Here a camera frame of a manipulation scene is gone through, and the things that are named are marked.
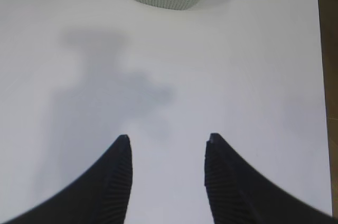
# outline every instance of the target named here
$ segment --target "white surface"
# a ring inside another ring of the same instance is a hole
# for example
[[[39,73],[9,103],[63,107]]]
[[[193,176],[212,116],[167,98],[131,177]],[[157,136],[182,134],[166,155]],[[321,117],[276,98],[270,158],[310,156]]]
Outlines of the white surface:
[[[205,141],[331,213],[317,0],[0,0],[0,222],[60,191],[122,133],[125,223],[213,223]]]

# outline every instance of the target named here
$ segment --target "wooden floor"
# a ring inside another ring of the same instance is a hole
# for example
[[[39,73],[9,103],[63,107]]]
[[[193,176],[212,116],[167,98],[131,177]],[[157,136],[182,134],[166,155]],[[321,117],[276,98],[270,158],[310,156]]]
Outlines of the wooden floor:
[[[322,36],[333,215],[338,218],[338,0],[318,0]]]

